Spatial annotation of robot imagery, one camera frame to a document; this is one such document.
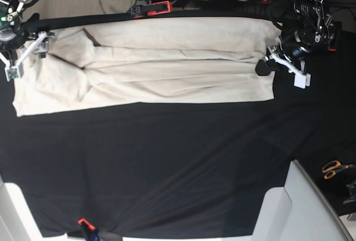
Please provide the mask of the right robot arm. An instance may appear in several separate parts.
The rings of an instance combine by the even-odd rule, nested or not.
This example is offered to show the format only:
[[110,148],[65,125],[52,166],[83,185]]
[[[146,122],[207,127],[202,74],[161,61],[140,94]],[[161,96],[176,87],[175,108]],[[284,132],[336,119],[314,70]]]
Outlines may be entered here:
[[38,1],[1,0],[1,55],[5,59],[15,60],[16,50],[26,41],[40,38],[39,30],[33,31],[34,24],[39,20],[38,13],[25,22],[22,21],[23,13]]

